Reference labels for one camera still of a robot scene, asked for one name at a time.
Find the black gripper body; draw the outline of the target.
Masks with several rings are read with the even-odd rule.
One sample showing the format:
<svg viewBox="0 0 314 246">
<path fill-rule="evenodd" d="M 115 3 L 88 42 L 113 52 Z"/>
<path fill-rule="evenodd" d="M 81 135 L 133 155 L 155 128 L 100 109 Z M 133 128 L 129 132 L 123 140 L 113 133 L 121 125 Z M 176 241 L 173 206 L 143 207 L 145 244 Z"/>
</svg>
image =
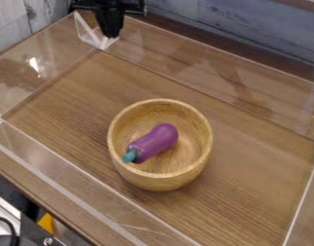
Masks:
<svg viewBox="0 0 314 246">
<path fill-rule="evenodd" d="M 70 11 L 105 11 L 109 9 L 117 9 L 124 14 L 145 15 L 144 0 L 70 0 Z"/>
</svg>

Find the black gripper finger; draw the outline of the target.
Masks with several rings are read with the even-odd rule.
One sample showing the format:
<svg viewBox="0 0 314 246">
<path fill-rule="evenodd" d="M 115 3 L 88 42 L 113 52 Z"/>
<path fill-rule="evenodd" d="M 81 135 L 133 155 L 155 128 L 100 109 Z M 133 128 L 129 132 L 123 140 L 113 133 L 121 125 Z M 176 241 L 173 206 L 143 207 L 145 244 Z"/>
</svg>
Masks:
<svg viewBox="0 0 314 246">
<path fill-rule="evenodd" d="M 124 11 L 119 8 L 97 9 L 94 18 L 104 36 L 116 38 L 123 28 Z"/>
</svg>

